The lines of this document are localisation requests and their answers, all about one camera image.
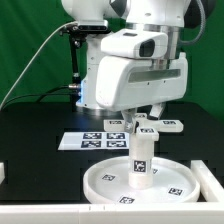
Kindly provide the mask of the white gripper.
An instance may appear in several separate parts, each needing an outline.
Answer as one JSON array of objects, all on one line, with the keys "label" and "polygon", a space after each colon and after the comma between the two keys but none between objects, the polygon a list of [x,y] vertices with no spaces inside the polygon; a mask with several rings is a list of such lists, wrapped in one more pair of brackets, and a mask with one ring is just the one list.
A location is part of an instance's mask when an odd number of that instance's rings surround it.
[{"label": "white gripper", "polygon": [[172,60],[168,69],[154,69],[151,60],[105,56],[98,67],[96,101],[107,110],[123,110],[124,130],[133,134],[136,108],[153,105],[149,118],[159,120],[166,106],[162,102],[184,96],[187,75],[185,53]]}]

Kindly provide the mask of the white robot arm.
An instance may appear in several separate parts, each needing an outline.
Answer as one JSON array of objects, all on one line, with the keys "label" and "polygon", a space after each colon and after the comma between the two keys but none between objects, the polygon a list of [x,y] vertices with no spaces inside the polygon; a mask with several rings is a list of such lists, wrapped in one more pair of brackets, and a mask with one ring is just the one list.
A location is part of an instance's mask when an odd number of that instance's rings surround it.
[{"label": "white robot arm", "polygon": [[216,0],[61,0],[74,18],[66,29],[87,43],[87,74],[79,107],[121,112],[124,130],[135,131],[135,114],[183,97],[188,62],[178,51],[184,28],[204,30]]}]

